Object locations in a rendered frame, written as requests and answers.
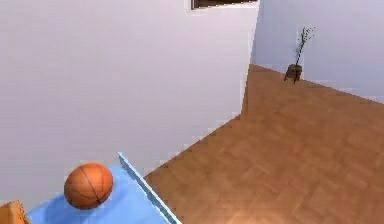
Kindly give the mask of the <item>orange basketball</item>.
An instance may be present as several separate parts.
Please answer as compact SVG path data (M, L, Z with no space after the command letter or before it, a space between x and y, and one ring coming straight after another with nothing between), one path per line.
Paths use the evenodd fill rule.
M64 197L74 208L94 209L111 195L114 180L111 171L99 163L87 163L75 168L64 184Z

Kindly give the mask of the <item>potted house plant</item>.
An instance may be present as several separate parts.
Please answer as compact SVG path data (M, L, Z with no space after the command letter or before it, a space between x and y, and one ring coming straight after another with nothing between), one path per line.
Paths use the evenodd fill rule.
M295 50L296 53L296 59L293 64L290 64L287 67L284 80L287 81L288 79L291 79L293 83L296 83L297 81L300 80L303 68L300 65L300 59L301 55L304 49L305 44L314 37L314 27L303 27L301 30L301 33L298 37L298 46Z

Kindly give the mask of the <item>light blue table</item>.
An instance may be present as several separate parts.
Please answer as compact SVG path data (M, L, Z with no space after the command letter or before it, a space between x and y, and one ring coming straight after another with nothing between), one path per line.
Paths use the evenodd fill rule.
M32 224L182 224L121 152L118 159L119 165L109 166L112 193L99 207L78 210L59 194L27 217Z

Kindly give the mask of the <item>orange wooden box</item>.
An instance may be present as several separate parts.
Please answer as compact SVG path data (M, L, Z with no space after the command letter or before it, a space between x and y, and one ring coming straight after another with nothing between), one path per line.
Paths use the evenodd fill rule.
M0 206L0 224L31 224L19 200Z

